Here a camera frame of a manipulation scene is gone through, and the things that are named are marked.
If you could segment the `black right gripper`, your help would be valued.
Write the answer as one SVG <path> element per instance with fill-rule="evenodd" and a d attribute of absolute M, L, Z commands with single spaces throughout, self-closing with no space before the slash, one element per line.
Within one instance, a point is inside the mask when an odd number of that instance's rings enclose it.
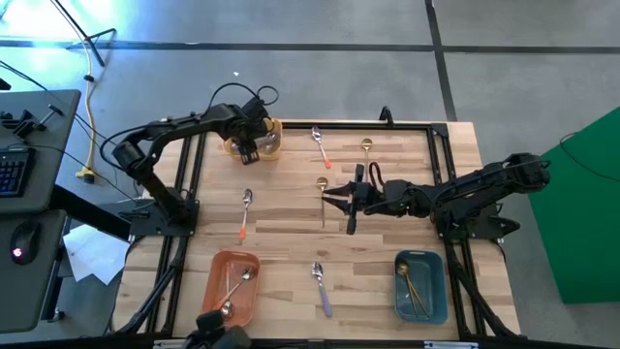
<path fill-rule="evenodd" d="M 347 223 L 348 235 L 353 235 L 356 232 L 357 213 L 359 211 L 365 211 L 384 200 L 383 194 L 376 186 L 363 180 L 364 173 L 364 166 L 357 164 L 353 181 L 349 181 L 346 185 L 323 191 L 326 195 L 350 197 L 349 202 L 340 199 L 333 201 L 334 206 L 342 210 L 344 214 L 349 214 Z"/>

